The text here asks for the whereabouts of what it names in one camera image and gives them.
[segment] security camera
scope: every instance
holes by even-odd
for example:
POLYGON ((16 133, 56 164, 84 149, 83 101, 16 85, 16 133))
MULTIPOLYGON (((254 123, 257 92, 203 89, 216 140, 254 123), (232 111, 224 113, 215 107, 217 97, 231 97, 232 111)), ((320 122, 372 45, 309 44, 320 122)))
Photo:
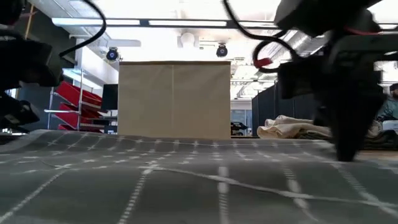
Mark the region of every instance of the security camera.
POLYGON ((228 54, 228 49, 224 44, 220 44, 217 48, 216 55, 217 57, 225 57, 228 54))
POLYGON ((106 59, 109 61, 116 61, 119 59, 119 53, 117 47, 110 47, 108 53, 106 53, 106 59))

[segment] metal shelving rack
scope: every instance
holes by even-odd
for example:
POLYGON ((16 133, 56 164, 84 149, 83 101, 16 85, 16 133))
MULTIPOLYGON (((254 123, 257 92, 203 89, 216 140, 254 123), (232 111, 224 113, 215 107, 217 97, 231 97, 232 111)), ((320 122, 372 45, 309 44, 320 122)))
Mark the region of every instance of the metal shelving rack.
POLYGON ((63 72, 65 70, 71 71, 73 73, 76 73, 77 75, 80 75, 80 95, 79 95, 79 104, 77 105, 78 111, 66 111, 66 110, 53 110, 52 109, 52 101, 54 96, 59 96, 61 97, 58 93, 54 92, 55 88, 51 88, 50 92, 50 103, 49 103, 49 108, 47 110, 44 110, 44 112, 49 114, 49 120, 47 122, 47 129, 50 129, 51 125, 51 116, 52 113, 77 113, 78 114, 78 120, 77 120, 77 131, 80 130, 80 120, 81 120, 81 104, 82 104, 82 99, 83 99, 83 77, 84 77, 84 70, 83 69, 75 69, 75 68, 66 68, 63 69, 63 72))

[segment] ceiling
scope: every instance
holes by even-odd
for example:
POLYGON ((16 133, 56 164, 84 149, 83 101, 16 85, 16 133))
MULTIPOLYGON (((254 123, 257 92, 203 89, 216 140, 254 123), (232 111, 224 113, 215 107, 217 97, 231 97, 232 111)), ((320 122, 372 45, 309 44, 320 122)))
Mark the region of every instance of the ceiling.
MULTIPOLYGON (((80 0, 30 0, 51 18, 98 18, 98 15, 80 0)), ((216 19, 227 20, 221 0, 93 0, 110 19, 216 19)), ((229 0, 231 7, 241 21, 273 21, 280 0, 229 0)), ((371 8, 378 22, 398 22, 395 10, 397 0, 384 0, 371 8)), ((71 35, 86 39, 95 34, 99 27, 65 26, 71 35)), ((273 35, 275 29, 251 30, 261 35, 273 35)), ((310 39, 297 31, 290 31, 283 37, 298 53, 308 55, 319 49, 325 40, 323 37, 310 39)), ((90 45, 90 49, 104 57, 112 44, 119 48, 124 60, 231 60, 232 98, 252 98, 258 91, 274 84, 275 74, 260 74, 252 66, 251 53, 258 41, 247 39, 232 29, 192 29, 192 28, 143 28, 109 27, 99 40, 90 45), (187 50, 178 45, 178 38, 184 33, 195 37, 195 49, 187 50), (121 44, 120 40, 137 40, 140 47, 121 44), (218 58, 215 55, 219 43, 226 44, 228 55, 218 58), (263 82, 247 82, 248 79, 261 79, 263 82)), ((288 60, 289 54, 277 44, 269 44, 260 57, 269 57, 277 66, 280 61, 288 60)))

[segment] crumpled cloth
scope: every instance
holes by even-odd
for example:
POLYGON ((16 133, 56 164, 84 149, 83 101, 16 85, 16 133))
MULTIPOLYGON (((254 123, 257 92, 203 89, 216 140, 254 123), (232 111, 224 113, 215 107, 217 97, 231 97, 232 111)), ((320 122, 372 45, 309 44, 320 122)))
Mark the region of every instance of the crumpled cloth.
MULTIPOLYGON (((381 131, 381 124, 373 121, 367 137, 375 138, 381 131)), ((312 120, 296 119, 284 115, 278 116, 275 120, 266 119, 265 125, 257 128, 257 135, 263 139, 293 139, 297 138, 299 133, 305 132, 317 133, 325 138, 331 137, 331 131, 328 127, 313 125, 312 120)))

